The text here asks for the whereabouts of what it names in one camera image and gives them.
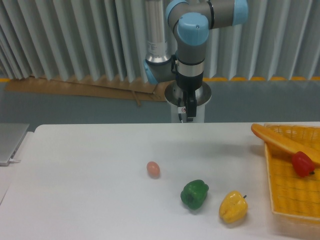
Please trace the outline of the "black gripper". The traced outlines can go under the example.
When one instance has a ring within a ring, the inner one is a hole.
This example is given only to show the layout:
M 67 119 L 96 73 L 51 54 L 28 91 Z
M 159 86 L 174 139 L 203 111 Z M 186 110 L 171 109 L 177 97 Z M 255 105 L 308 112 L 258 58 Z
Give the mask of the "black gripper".
M 184 104 L 186 108 L 186 121 L 192 122 L 196 117 L 196 93 L 195 91 L 202 86 L 203 73 L 196 76 L 185 76 L 177 73 L 177 86 L 184 92 Z

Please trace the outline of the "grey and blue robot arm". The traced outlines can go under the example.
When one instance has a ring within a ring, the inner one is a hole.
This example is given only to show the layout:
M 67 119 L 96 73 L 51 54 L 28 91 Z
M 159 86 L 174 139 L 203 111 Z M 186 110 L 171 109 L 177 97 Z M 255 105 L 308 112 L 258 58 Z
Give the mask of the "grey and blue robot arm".
M 244 24 L 245 0 L 208 0 L 190 4 L 145 1 L 147 54 L 143 62 L 151 84 L 168 82 L 164 97 L 172 123 L 203 123 L 212 96 L 203 82 L 210 30 Z

